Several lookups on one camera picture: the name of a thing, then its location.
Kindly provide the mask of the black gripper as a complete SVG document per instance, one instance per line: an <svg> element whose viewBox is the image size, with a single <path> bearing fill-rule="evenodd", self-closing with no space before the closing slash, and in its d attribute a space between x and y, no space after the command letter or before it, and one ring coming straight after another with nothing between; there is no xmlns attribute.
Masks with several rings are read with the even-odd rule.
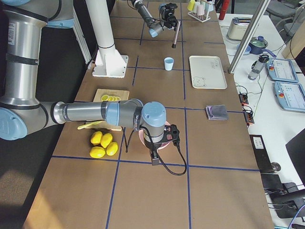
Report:
<svg viewBox="0 0 305 229"><path fill-rule="evenodd" d="M172 13L164 14L163 15L163 25L170 29L176 30L178 20L176 19L175 15Z"/></svg>
<svg viewBox="0 0 305 229"><path fill-rule="evenodd" d="M150 150L150 156L151 156L151 162L153 166L156 166L159 164L159 158L157 156L158 148L162 146L161 143L150 143L150 142L144 142L145 146Z"/></svg>

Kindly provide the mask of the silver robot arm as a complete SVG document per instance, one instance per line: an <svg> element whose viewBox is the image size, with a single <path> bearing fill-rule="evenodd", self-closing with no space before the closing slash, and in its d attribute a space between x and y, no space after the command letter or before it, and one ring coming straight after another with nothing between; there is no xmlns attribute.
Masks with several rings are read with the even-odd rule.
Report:
<svg viewBox="0 0 305 229"><path fill-rule="evenodd" d="M112 22L115 44L120 51L135 55L140 41L140 21L131 13ZM72 29L43 28L41 31L41 65L38 70L36 96L40 101L84 101L93 95L82 78L85 64ZM0 169L15 169L33 176L44 165L59 138L61 127L50 127L16 141L1 140Z"/></svg>
<svg viewBox="0 0 305 229"><path fill-rule="evenodd" d="M175 3L163 3L159 6L159 20L154 18L141 0L132 0L132 5L143 18L149 28L149 34L157 37L165 28L174 30L176 34L180 30L181 21L174 14L178 7Z"/></svg>

